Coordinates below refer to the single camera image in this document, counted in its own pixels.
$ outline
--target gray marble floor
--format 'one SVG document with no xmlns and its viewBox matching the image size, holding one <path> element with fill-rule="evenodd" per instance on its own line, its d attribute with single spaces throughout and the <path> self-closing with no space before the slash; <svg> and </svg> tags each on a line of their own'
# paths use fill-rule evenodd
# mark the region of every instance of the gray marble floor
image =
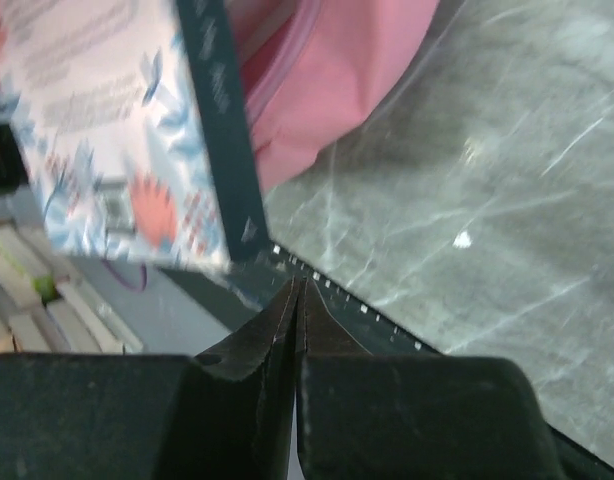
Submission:
<svg viewBox="0 0 614 480">
<path fill-rule="evenodd" d="M 275 238 L 445 352 L 516 360 L 614 465 L 614 0 L 441 0 Z"/>
</svg>

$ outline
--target pink bag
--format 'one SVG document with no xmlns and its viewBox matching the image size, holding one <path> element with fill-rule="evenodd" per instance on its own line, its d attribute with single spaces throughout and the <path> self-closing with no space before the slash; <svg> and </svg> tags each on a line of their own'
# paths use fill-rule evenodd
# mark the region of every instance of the pink bag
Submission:
<svg viewBox="0 0 614 480">
<path fill-rule="evenodd" d="M 239 2 L 261 9 L 287 2 L 231 1 L 234 12 Z M 369 116 L 411 62 L 438 4 L 293 1 L 291 21 L 242 68 L 263 191 L 310 167 L 319 150 Z"/>
</svg>

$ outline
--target dark green book spine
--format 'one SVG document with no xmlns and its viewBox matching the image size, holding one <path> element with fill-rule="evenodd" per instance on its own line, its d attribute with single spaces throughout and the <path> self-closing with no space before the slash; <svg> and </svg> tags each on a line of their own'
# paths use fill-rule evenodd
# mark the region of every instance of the dark green book spine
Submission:
<svg viewBox="0 0 614 480">
<path fill-rule="evenodd" d="M 223 0 L 177 0 L 178 16 L 231 259 L 270 244 L 236 46 Z"/>
</svg>

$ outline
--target blue leaf illustration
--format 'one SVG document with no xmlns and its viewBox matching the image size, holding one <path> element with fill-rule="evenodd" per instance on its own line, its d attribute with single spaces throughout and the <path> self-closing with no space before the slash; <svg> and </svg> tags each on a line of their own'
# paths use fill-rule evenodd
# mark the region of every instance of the blue leaf illustration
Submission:
<svg viewBox="0 0 614 480">
<path fill-rule="evenodd" d="M 19 101 L 19 95 L 6 95 L 0 93 L 0 125 L 11 122 Z"/>
<path fill-rule="evenodd" d="M 180 173 L 172 161 L 171 155 L 169 155 L 156 130 L 149 122 L 145 122 L 145 137 L 147 138 L 152 174 L 168 185 L 174 199 L 177 200 L 177 206 L 182 204 L 181 199 L 185 196 L 186 182 L 183 182 L 180 178 Z"/>
<path fill-rule="evenodd" d="M 158 50 L 153 61 L 149 61 L 147 54 L 143 55 L 140 62 L 140 71 L 147 82 L 147 91 L 143 96 L 143 105 L 147 105 L 154 98 L 158 85 L 163 76 L 163 54 Z"/>
<path fill-rule="evenodd" d="M 174 248 L 173 243 L 169 241 L 167 238 L 163 238 L 160 241 L 160 245 L 158 246 L 158 251 L 161 253 L 171 254 Z"/>
<path fill-rule="evenodd" d="M 187 136 L 173 142 L 169 152 L 182 156 L 186 162 L 193 162 L 198 161 L 198 155 L 202 154 L 203 150 L 199 141 Z"/>
<path fill-rule="evenodd" d="M 185 53 L 185 42 L 183 41 L 183 34 L 179 30 L 174 35 L 174 38 L 171 39 L 171 49 L 174 51 L 178 51 L 179 53 Z"/>
<path fill-rule="evenodd" d="M 98 188 L 100 188 L 100 185 L 102 183 L 103 183 L 103 176 L 97 175 L 96 179 L 94 180 L 94 190 L 98 190 Z"/>
<path fill-rule="evenodd" d="M 158 127 L 169 132 L 180 130 L 185 126 L 189 112 L 186 108 L 179 111 L 170 111 L 165 114 L 158 122 Z"/>
<path fill-rule="evenodd" d="M 49 241 L 52 246 L 55 248 L 65 248 L 67 247 L 67 242 L 69 241 L 69 232 L 68 231 L 59 231 L 52 232 L 49 236 Z"/>
<path fill-rule="evenodd" d="M 185 105 L 191 105 L 191 90 L 193 87 L 191 85 L 191 79 L 189 78 L 189 71 L 184 62 L 181 62 L 176 70 L 176 88 L 182 97 L 183 103 Z"/>
<path fill-rule="evenodd" d="M 208 172 L 203 171 L 201 168 L 194 169 L 191 176 L 191 184 L 194 186 L 195 190 L 214 189 L 214 179 Z"/>
<path fill-rule="evenodd" d="M 69 204 L 69 193 L 65 177 L 65 172 L 61 172 L 54 184 L 53 190 L 45 200 L 42 216 L 46 224 L 56 223 L 62 225 L 65 222 L 67 205 Z"/>
<path fill-rule="evenodd" d="M 94 158 L 94 150 L 89 146 L 89 142 L 81 140 L 76 147 L 76 153 L 74 154 L 74 163 L 91 165 Z"/>
<path fill-rule="evenodd" d="M 220 235 L 218 233 L 218 225 L 216 222 L 211 224 L 205 232 L 205 242 L 207 242 L 207 248 L 205 250 L 206 255 L 213 254 L 220 245 Z"/>
<path fill-rule="evenodd" d="M 33 147 L 36 144 L 36 139 L 34 138 L 34 128 L 36 127 L 36 123 L 34 121 L 27 119 L 19 120 L 14 118 L 12 124 L 16 130 L 18 139 L 24 147 Z"/>
<path fill-rule="evenodd" d="M 45 189 L 43 187 L 43 183 L 41 182 L 40 178 L 37 178 L 36 180 L 33 181 L 31 185 L 31 189 L 34 194 L 34 197 L 36 198 L 36 204 L 39 206 L 45 205 L 45 202 L 47 201 L 47 199 L 45 198 Z"/>
<path fill-rule="evenodd" d="M 38 139 L 38 143 L 36 144 L 36 148 L 38 153 L 42 156 L 47 154 L 47 137 L 43 137 Z"/>
</svg>

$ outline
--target floral book cover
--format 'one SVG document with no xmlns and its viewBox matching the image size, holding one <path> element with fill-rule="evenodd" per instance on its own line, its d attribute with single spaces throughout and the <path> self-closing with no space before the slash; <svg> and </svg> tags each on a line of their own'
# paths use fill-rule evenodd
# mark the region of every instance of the floral book cover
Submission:
<svg viewBox="0 0 614 480">
<path fill-rule="evenodd" d="M 224 269 L 268 245 L 221 0 L 0 0 L 0 37 L 56 250 Z"/>
</svg>

